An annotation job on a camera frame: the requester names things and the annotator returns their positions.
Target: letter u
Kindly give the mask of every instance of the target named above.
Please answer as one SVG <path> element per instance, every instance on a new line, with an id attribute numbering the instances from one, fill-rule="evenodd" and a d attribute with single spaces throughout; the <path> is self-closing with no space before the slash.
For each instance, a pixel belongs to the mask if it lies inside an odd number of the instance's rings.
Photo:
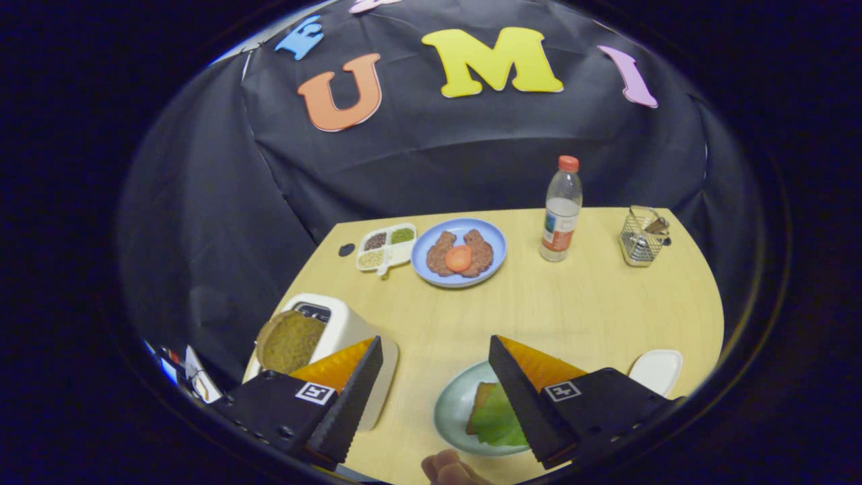
<path id="1" fill-rule="evenodd" d="M 299 86 L 297 92 L 305 97 L 309 118 L 317 129 L 341 131 L 364 122 L 378 110 L 380 100 L 383 99 L 377 69 L 374 67 L 378 60 L 380 54 L 366 54 L 344 65 L 345 71 L 353 73 L 359 90 L 359 101 L 346 110 L 335 107 L 332 92 L 329 90 L 329 81 L 335 77 L 334 72 L 323 72 Z"/>

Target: toast slice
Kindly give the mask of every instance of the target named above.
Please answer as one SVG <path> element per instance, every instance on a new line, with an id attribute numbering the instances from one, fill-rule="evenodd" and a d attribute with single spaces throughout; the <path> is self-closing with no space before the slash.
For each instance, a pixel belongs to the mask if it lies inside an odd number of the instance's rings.
<path id="1" fill-rule="evenodd" d="M 497 385 L 497 382 L 479 382 L 479 387 L 476 388 L 476 399 L 473 400 L 473 408 L 470 411 L 470 419 L 467 420 L 467 434 L 476 434 L 476 430 L 473 428 L 473 415 L 476 414 L 477 409 L 484 406 L 484 402 L 488 399 L 488 395 Z"/>

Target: lettuce leaf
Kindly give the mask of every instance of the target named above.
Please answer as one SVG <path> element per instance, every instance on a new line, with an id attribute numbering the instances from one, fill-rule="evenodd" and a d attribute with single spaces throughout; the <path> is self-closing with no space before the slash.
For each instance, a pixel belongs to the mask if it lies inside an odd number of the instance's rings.
<path id="1" fill-rule="evenodd" d="M 488 394 L 484 406 L 473 414 L 473 428 L 479 443 L 491 446 L 526 446 L 527 439 L 518 424 L 515 410 L 503 386 L 497 384 Z"/>

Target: blue letter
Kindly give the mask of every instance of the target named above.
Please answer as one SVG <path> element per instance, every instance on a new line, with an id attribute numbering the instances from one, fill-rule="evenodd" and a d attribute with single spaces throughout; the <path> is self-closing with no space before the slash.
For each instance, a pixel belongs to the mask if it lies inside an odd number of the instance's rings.
<path id="1" fill-rule="evenodd" d="M 300 60 L 308 54 L 312 47 L 317 45 L 323 38 L 323 34 L 317 34 L 321 31 L 321 24 L 312 23 L 321 18 L 320 16 L 310 16 L 299 24 L 299 27 L 294 28 L 292 32 L 287 34 L 285 38 L 278 43 L 275 50 L 287 49 L 294 53 L 293 60 Z"/>

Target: wooden table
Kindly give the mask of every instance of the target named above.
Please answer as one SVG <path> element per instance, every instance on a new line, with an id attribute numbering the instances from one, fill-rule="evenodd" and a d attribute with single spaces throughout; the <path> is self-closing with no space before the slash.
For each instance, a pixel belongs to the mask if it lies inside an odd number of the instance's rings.
<path id="1" fill-rule="evenodd" d="M 345 301 L 395 340 L 399 362 L 377 426 L 358 432 L 345 465 L 399 485 L 427 484 L 420 461 L 448 447 L 434 429 L 433 406 L 458 373 L 488 357 L 499 334 L 586 371 L 628 373 L 653 349 L 675 349 L 684 364 L 670 398 L 690 394 L 715 366 L 723 317 L 718 288 L 689 233 L 668 210 L 672 245 L 648 268 L 631 268 L 616 238 L 627 208 L 584 208 L 568 258 L 539 255 L 544 209 L 398 217 L 336 225 L 305 264 L 278 308 L 298 293 Z M 338 249 L 368 232 L 411 222 L 420 234 L 456 217 L 486 220 L 503 232 L 508 254 L 497 274 L 465 289 L 428 284 L 410 264 L 388 280 L 361 273 L 355 253 Z M 545 473 L 530 452 L 464 460 L 498 485 Z"/>

